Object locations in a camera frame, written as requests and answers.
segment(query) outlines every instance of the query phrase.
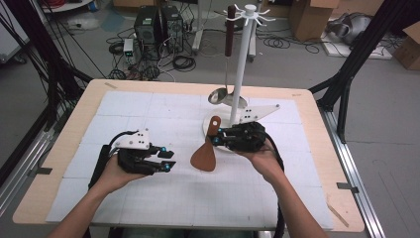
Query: white paper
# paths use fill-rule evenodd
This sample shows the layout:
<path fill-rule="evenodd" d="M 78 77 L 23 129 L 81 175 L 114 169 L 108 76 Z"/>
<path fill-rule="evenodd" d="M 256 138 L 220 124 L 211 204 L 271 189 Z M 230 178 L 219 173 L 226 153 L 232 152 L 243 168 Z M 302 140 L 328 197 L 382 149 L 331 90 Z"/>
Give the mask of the white paper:
<path fill-rule="evenodd" d="M 285 172 L 315 219 L 333 223 L 296 104 L 292 100 L 249 98 L 250 105 L 280 105 L 260 122 L 274 139 Z M 156 146 L 174 151 L 170 173 L 132 181 L 101 204 L 94 223 L 168 227 L 272 229 L 277 197 L 251 163 L 215 148 L 217 166 L 206 173 L 190 164 L 204 143 L 203 121 L 215 108 L 207 95 L 108 92 L 69 164 L 48 221 L 61 221 L 87 191 L 101 146 L 123 131 L 149 129 Z M 148 160 L 159 162 L 153 156 Z"/>

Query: human arm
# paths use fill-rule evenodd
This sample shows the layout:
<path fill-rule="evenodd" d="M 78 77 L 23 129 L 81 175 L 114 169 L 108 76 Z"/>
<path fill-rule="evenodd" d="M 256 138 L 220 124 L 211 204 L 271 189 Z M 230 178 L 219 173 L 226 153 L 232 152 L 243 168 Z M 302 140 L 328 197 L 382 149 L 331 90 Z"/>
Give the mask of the human arm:
<path fill-rule="evenodd" d="M 124 172 L 118 166 L 117 156 L 112 156 L 98 182 L 87 191 L 48 237 L 82 237 L 99 205 L 109 193 L 131 180 L 143 177 L 144 175 Z"/>
<path fill-rule="evenodd" d="M 249 159 L 274 188 L 290 237 L 328 237 L 287 179 L 269 141 L 256 153 L 238 154 Z"/>

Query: table surface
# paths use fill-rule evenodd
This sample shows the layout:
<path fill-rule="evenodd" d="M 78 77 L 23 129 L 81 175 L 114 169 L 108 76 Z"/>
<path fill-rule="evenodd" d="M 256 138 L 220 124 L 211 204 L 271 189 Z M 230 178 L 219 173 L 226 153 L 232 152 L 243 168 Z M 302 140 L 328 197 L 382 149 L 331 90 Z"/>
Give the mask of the table surface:
<path fill-rule="evenodd" d="M 14 222 L 46 224 L 46 218 L 52 207 L 61 178 L 107 91 L 209 94 L 219 87 L 221 86 L 212 84 L 92 80 L 43 164 L 45 168 L 52 168 L 52 173 L 35 177 L 13 216 Z M 362 232 L 365 230 L 352 193 L 347 189 L 337 188 L 337 182 L 346 182 L 347 180 L 312 93 L 306 89 L 243 86 L 241 95 L 295 101 L 333 218 L 333 231 Z"/>

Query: hand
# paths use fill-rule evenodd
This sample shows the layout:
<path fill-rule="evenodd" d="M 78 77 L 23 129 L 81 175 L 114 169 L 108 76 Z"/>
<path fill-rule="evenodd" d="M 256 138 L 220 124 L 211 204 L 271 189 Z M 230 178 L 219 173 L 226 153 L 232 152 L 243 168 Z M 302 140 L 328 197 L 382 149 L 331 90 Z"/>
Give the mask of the hand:
<path fill-rule="evenodd" d="M 262 148 L 255 153 L 236 152 L 238 155 L 247 158 L 254 168 L 263 176 L 263 178 L 272 183 L 278 174 L 283 174 L 278 161 L 275 157 L 274 149 L 269 140 L 265 140 Z"/>
<path fill-rule="evenodd" d="M 108 194 L 125 186 L 131 180 L 146 177 L 145 175 L 126 173 L 120 166 L 118 166 L 117 160 L 117 155 L 113 155 L 111 157 L 104 172 L 102 173 L 102 176 L 93 187 L 100 188 L 103 192 Z"/>

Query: white hook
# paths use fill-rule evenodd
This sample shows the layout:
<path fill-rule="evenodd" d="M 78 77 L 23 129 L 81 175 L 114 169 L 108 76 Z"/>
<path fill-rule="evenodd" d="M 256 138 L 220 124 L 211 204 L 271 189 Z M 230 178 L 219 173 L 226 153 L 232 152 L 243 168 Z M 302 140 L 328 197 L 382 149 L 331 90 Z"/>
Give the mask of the white hook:
<path fill-rule="evenodd" d="M 267 9 L 265 12 L 259 13 L 260 15 L 265 15 L 269 12 L 269 9 Z"/>
<path fill-rule="evenodd" d="M 236 17 L 234 19 L 226 18 L 226 20 L 235 22 L 236 20 L 241 19 L 241 18 L 242 18 L 242 16 L 239 16 L 239 17 Z"/>
<path fill-rule="evenodd" d="M 262 17 L 262 16 L 259 16 L 259 18 L 261 18 L 261 19 L 263 19 L 263 20 L 265 20 L 265 21 L 267 21 L 267 22 L 272 22 L 272 21 L 275 21 L 275 19 L 267 19 L 267 18 Z"/>
<path fill-rule="evenodd" d="M 239 9 L 238 5 L 236 5 L 236 4 L 234 4 L 234 5 L 235 5 L 235 7 L 238 11 L 245 12 L 245 10 Z"/>
<path fill-rule="evenodd" d="M 255 18 L 254 20 L 256 20 L 257 24 L 259 24 L 260 26 L 266 27 L 266 25 L 264 25 L 262 22 L 260 22 L 259 19 Z"/>

